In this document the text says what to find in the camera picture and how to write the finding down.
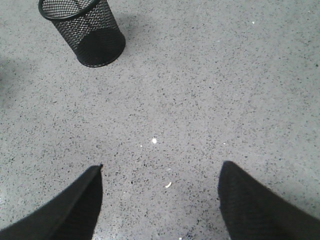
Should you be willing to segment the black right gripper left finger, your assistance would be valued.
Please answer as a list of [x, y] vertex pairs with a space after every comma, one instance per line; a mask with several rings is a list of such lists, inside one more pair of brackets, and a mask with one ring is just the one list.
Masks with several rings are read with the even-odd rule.
[[47, 204], [1, 230], [2, 240], [90, 240], [103, 199], [102, 166], [89, 167]]

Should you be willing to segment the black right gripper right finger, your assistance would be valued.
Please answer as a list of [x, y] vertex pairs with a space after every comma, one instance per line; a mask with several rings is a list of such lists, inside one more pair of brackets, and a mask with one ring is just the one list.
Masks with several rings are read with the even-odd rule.
[[220, 212], [232, 240], [318, 240], [319, 219], [277, 196], [237, 164], [222, 165]]

